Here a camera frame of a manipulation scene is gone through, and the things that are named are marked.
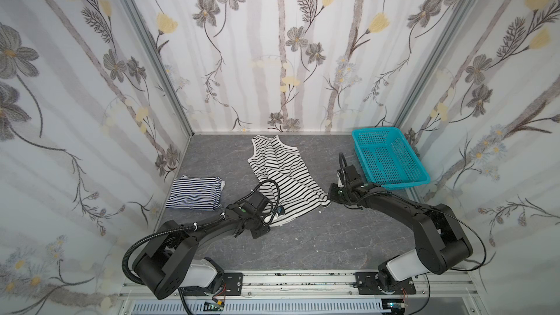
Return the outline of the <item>black striped tank top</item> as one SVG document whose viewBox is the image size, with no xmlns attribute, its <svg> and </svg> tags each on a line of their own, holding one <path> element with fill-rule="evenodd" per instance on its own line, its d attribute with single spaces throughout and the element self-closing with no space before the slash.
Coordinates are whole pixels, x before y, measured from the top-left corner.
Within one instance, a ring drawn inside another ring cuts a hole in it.
<svg viewBox="0 0 560 315">
<path fill-rule="evenodd" d="M 279 137 L 257 135 L 252 138 L 253 155 L 247 162 L 263 185 L 259 191 L 269 200 L 279 199 L 285 214 L 274 220 L 279 227 L 324 206 L 330 205 L 326 192 L 316 183 L 298 148 Z"/>
</svg>

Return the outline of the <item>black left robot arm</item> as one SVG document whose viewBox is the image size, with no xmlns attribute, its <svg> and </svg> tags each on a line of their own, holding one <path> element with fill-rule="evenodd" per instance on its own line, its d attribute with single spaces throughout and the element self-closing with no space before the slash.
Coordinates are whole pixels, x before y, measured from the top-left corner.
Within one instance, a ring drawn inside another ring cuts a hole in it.
<svg viewBox="0 0 560 315">
<path fill-rule="evenodd" d="M 123 273 L 129 281 L 147 287 L 158 300 L 176 292 L 218 293 L 223 289 L 225 272 L 211 258 L 197 260 L 198 248 L 223 236 L 237 237 L 246 230 L 258 239 L 271 230 L 265 210 L 277 207 L 255 191 L 199 223 L 180 225 L 169 220 L 125 252 Z"/>
</svg>

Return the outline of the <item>blue striped tank top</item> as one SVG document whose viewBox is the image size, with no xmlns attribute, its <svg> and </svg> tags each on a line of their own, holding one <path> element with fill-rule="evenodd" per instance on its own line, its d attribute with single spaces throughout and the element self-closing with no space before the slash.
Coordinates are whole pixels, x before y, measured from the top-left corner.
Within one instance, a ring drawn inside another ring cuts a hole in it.
<svg viewBox="0 0 560 315">
<path fill-rule="evenodd" d="M 172 183 L 166 208 L 214 211 L 221 207 L 224 188 L 225 181 L 219 176 L 177 178 Z"/>
</svg>

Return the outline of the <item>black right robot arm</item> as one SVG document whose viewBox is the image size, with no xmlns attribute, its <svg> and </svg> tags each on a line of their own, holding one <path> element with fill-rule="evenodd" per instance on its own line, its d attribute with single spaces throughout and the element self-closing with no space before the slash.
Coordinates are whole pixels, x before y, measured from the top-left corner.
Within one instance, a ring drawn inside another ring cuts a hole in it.
<svg viewBox="0 0 560 315">
<path fill-rule="evenodd" d="M 376 284 L 383 293 L 393 293 L 422 274 L 444 274 L 473 254 L 472 244 L 448 206 L 420 204 L 366 183 L 354 166 L 338 170 L 338 182 L 330 186 L 328 198 L 349 209 L 380 211 L 412 231 L 415 247 L 378 267 Z"/>
</svg>

